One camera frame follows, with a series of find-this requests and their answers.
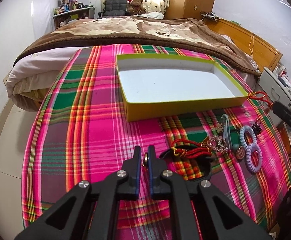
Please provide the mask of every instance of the red string bracelet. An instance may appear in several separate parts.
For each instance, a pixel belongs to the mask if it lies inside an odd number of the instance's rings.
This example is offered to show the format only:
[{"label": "red string bracelet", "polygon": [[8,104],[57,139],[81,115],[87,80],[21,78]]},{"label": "red string bracelet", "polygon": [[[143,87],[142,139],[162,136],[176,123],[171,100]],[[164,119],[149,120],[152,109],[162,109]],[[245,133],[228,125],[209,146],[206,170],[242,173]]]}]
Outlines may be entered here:
[{"label": "red string bracelet", "polygon": [[[257,97],[255,95],[257,94],[262,94],[263,96],[261,97]],[[272,108],[273,103],[271,101],[269,101],[268,95],[266,93],[264,93],[263,91],[258,91],[258,92],[252,92],[248,95],[248,98],[250,99],[254,99],[254,100],[259,100],[262,102],[266,102],[268,104],[268,110],[269,111]]]},{"label": "red string bracelet", "polygon": [[[179,142],[189,143],[189,144],[197,146],[197,148],[193,150],[175,148],[174,145]],[[187,157],[188,159],[194,159],[202,155],[212,156],[211,150],[206,146],[204,142],[197,143],[197,142],[186,140],[186,139],[176,139],[171,143],[171,149],[173,150],[173,154],[175,156]]]}]

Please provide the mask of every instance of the cardboard box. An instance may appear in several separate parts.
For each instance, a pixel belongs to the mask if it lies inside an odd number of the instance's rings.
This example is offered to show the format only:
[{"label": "cardboard box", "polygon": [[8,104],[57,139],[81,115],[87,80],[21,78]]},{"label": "cardboard box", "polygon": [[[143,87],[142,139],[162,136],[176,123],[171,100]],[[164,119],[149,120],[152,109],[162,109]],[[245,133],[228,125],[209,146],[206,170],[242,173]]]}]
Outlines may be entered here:
[{"label": "cardboard box", "polygon": [[240,106],[247,92],[218,63],[167,54],[117,56],[128,122]]}]

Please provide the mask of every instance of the brown blanket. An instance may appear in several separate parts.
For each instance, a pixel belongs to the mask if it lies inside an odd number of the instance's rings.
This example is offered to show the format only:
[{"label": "brown blanket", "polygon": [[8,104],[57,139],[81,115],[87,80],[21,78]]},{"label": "brown blanket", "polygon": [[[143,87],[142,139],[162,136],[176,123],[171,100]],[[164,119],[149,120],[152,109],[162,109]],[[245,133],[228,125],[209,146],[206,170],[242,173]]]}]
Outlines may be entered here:
[{"label": "brown blanket", "polygon": [[111,17],[79,20],[36,40],[15,63],[23,57],[49,49],[117,43],[165,46],[205,53],[245,73],[260,76],[242,50],[196,19]]}]

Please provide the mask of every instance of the headboard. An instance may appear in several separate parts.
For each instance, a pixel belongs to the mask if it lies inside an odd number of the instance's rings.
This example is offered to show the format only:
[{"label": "headboard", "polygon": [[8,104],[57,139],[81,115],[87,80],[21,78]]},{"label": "headboard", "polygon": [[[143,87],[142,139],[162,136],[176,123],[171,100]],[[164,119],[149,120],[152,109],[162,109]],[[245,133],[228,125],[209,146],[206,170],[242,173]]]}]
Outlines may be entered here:
[{"label": "headboard", "polygon": [[[218,34],[229,36],[239,49],[251,56],[249,49],[249,44],[251,41],[250,31],[224,19],[220,19],[218,22],[206,19],[204,20],[204,24]],[[253,59],[258,64],[261,72],[264,67],[267,67],[273,71],[281,58],[282,54],[276,48],[259,36],[254,36]]]}]

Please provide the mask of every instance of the white bedside cabinet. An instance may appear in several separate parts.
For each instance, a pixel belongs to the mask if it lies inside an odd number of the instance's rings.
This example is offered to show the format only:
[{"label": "white bedside cabinet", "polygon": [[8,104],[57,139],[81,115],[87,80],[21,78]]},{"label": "white bedside cabinet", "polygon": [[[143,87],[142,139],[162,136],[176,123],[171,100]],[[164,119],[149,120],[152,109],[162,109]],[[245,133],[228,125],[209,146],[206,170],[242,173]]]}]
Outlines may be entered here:
[{"label": "white bedside cabinet", "polygon": [[[279,101],[291,110],[291,95],[284,85],[279,81],[271,70],[264,68],[259,81],[256,84],[255,91],[264,91],[271,101]],[[277,117],[273,111],[269,112],[269,115],[275,126],[281,123],[281,119]]]}]

